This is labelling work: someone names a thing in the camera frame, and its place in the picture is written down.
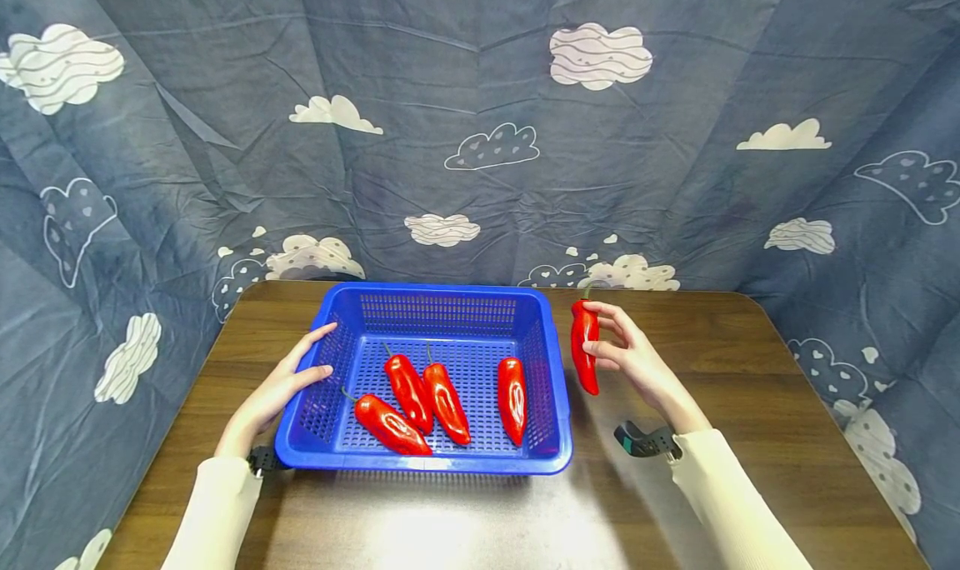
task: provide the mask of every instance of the wrist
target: wrist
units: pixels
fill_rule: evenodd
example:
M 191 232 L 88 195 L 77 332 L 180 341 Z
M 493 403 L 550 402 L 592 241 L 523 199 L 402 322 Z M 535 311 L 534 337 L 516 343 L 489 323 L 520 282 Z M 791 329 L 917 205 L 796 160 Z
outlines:
M 657 402 L 655 408 L 677 435 L 713 429 L 706 414 L 688 392 L 665 397 Z
M 223 429 L 220 442 L 214 451 L 215 458 L 246 458 L 253 448 L 255 431 L 248 428 L 235 417 L 230 418 L 227 428 Z

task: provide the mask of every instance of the red pepper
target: red pepper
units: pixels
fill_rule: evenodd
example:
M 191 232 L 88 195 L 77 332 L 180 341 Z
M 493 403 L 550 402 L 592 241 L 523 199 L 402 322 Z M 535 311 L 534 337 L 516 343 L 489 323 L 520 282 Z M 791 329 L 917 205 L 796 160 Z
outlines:
M 387 347 L 387 353 L 390 353 L 390 347 Z M 383 370 L 390 379 L 393 395 L 396 396 L 403 413 L 407 414 L 411 423 L 424 435 L 429 435 L 433 430 L 433 408 L 430 406 L 430 397 L 423 385 L 423 380 L 414 369 L 414 364 L 410 363 L 405 355 L 391 355 L 390 359 L 383 364 Z
M 434 363 L 430 356 L 430 345 L 426 347 L 430 357 L 430 366 L 423 370 L 423 382 L 433 404 L 433 411 L 437 420 L 447 435 L 458 445 L 470 444 L 470 428 L 467 423 L 467 414 L 460 405 L 460 395 L 450 382 L 450 375 L 442 363 Z
M 368 393 L 353 404 L 353 416 L 387 449 L 403 456 L 432 456 L 433 450 L 400 412 L 377 395 Z
M 600 393 L 598 370 L 596 370 L 598 360 L 583 351 L 583 343 L 597 341 L 600 338 L 598 315 L 596 315 L 596 312 L 590 312 L 583 308 L 583 304 L 589 301 L 589 293 L 590 287 L 587 285 L 587 291 L 583 293 L 583 298 L 570 308 L 573 311 L 573 325 L 570 326 L 570 355 L 573 356 L 573 366 L 577 369 L 577 376 L 580 377 L 580 386 L 583 387 L 583 391 L 596 395 Z
M 503 429 L 519 448 L 527 429 L 527 381 L 516 357 L 505 357 L 497 368 L 497 405 Z

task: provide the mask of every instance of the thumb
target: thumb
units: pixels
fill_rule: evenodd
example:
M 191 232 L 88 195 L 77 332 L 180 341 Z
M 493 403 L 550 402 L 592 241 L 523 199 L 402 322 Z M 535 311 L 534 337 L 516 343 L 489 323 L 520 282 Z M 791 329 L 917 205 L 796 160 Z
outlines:
M 327 378 L 330 374 L 333 374 L 333 367 L 329 366 L 315 366 L 309 367 L 302 372 L 297 372 L 292 375 L 292 385 L 294 386 L 294 392 L 301 391 L 302 388 L 309 387 L 314 383 L 322 381 L 324 378 Z
M 606 341 L 587 341 L 583 343 L 583 351 L 594 357 L 612 360 L 620 363 L 626 353 L 623 349 L 617 347 L 611 342 Z

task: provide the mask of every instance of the blue basket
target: blue basket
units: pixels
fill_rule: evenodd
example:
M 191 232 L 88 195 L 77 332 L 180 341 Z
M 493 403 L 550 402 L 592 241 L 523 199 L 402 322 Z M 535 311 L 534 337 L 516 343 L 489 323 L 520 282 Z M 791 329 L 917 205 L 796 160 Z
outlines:
M 570 406 L 557 329 L 539 292 L 517 287 L 449 287 L 344 283 L 330 288 L 313 328 L 339 323 L 314 344 L 297 371 L 329 363 L 333 375 L 287 405 L 277 431 L 280 460 L 291 468 L 428 470 L 486 474 L 555 474 L 570 463 Z M 426 437 L 434 455 L 400 456 L 353 417 L 355 398 L 373 393 L 398 408 L 383 370 L 389 345 L 417 370 L 426 344 L 443 363 L 467 413 L 472 442 L 461 447 L 435 421 Z M 514 356 L 527 382 L 522 447 L 507 437 L 497 405 L 497 368 Z

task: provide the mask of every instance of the blue curtain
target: blue curtain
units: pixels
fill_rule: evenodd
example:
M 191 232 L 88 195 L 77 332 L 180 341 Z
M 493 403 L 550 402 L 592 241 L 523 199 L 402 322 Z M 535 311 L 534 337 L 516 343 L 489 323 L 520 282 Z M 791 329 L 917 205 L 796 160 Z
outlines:
M 92 568 L 290 278 L 749 294 L 957 568 L 959 43 L 960 0 L 0 0 L 0 568 Z

